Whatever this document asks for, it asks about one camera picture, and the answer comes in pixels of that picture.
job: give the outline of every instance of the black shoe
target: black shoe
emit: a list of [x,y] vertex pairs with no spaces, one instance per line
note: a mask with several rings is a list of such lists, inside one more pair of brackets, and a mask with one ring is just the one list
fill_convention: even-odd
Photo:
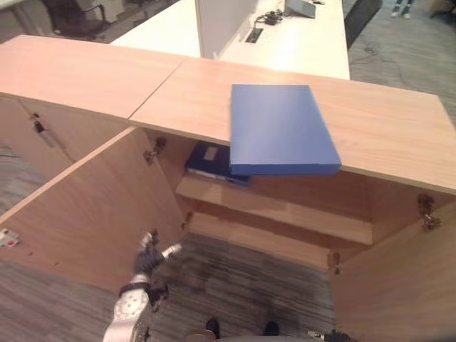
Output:
[[217,340],[220,338],[220,325],[216,318],[212,317],[206,323],[206,330],[212,331],[217,337]]
[[279,325],[274,321],[269,321],[264,328],[263,336],[278,336],[279,333]]

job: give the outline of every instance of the white desk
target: white desk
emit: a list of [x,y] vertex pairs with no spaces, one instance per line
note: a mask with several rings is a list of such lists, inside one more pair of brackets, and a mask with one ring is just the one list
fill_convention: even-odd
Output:
[[0,11],[2,9],[7,9],[9,7],[12,7],[16,4],[21,3],[24,0],[0,0]]
[[176,2],[111,44],[200,57],[195,0]]
[[[316,5],[316,18],[292,16],[264,28],[257,43],[245,43],[248,30],[232,40],[221,61],[295,73],[350,78],[341,0]],[[261,0],[251,17],[283,9],[284,0]],[[112,42],[113,45],[200,57],[195,0],[180,0]]]
[[[251,18],[284,9],[284,0],[260,1]],[[245,43],[239,36],[225,48],[221,61],[263,66],[281,71],[308,73],[350,79],[341,0],[326,0],[316,5],[314,19],[291,16],[275,26],[263,28],[256,43]]]

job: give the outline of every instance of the laptop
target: laptop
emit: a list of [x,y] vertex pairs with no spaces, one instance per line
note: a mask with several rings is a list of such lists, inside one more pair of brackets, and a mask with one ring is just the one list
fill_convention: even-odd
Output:
[[285,16],[301,15],[308,18],[315,18],[316,6],[304,0],[286,0]]

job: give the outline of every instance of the cabinet door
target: cabinet door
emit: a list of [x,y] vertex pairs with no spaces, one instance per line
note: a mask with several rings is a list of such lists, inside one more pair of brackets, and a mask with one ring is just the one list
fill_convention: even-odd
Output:
[[37,114],[61,149],[80,160],[128,127],[125,121],[37,100],[21,100],[29,115]]
[[73,162],[47,132],[38,134],[17,99],[0,97],[0,140],[51,179]]
[[420,220],[332,276],[338,330],[360,342],[454,341],[456,202],[432,215],[440,227]]
[[128,128],[71,165],[0,217],[20,245],[9,259],[117,291],[132,275],[138,244],[156,229],[160,248],[183,237],[184,222],[140,128]]

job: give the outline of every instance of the book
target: book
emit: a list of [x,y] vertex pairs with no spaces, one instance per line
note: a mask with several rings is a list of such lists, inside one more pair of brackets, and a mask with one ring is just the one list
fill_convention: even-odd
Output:
[[232,86],[233,175],[333,175],[340,166],[309,86]]
[[228,146],[199,141],[185,164],[185,169],[190,173],[226,180],[239,185],[249,184],[250,176],[231,174]]

